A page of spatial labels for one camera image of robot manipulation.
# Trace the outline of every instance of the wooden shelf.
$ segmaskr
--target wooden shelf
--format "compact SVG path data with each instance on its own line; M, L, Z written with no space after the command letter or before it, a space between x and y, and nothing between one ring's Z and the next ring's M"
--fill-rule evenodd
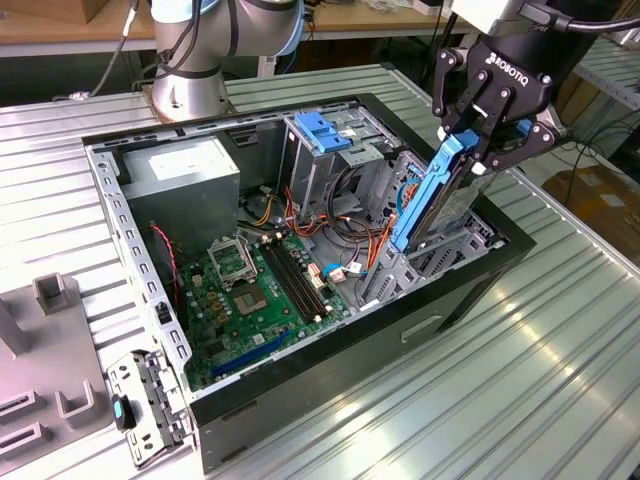
M118 40L127 16L128 5L128 0L111 0L87 25L7 12L6 18L0 20L0 45ZM425 16L409 8L379 13L358 1L354 5L318 6L315 13L315 31L420 30L435 27L436 21L435 16ZM153 19L146 1L140 2L140 10L131 27L129 38L154 38Z

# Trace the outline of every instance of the cardboard box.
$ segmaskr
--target cardboard box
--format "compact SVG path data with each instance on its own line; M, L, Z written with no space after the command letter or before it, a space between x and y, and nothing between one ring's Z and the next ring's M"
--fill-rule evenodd
M560 203L567 196L570 171L560 172L542 188ZM568 208L598 235L640 265L640 187L603 166L576 172Z
M109 0L0 0L0 10L87 24L108 2Z

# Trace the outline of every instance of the robotiq logo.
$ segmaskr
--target robotiq logo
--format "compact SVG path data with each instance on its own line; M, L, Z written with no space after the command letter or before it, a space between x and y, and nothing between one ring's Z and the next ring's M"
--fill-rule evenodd
M496 65L500 70L504 70L510 77L514 78L517 82L520 82L520 85L523 87L526 87L529 83L529 77L493 52L491 52L489 58L487 58L485 62L489 65Z

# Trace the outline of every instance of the gray plastic holder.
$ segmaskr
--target gray plastic holder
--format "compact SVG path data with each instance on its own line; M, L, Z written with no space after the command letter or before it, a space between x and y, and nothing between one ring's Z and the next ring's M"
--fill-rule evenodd
M0 476L111 423L77 282L0 295Z

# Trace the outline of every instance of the slotted metal surface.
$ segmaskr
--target slotted metal surface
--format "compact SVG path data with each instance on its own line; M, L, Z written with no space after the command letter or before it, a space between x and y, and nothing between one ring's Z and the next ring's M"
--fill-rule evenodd
M637 50L626 50L600 37L575 72L618 102L633 110L640 108L640 52Z
M379 66L229 84L242 111L367 91L436 144L428 99ZM144 99L0 120L0 293L73 273L103 367L148 348L77 140L153 125ZM504 174L490 197L537 247L462 324L211 478L626 478L640 462L640 274L526 183ZM110 427L7 478L196 478L198 463L185 446L136 472Z

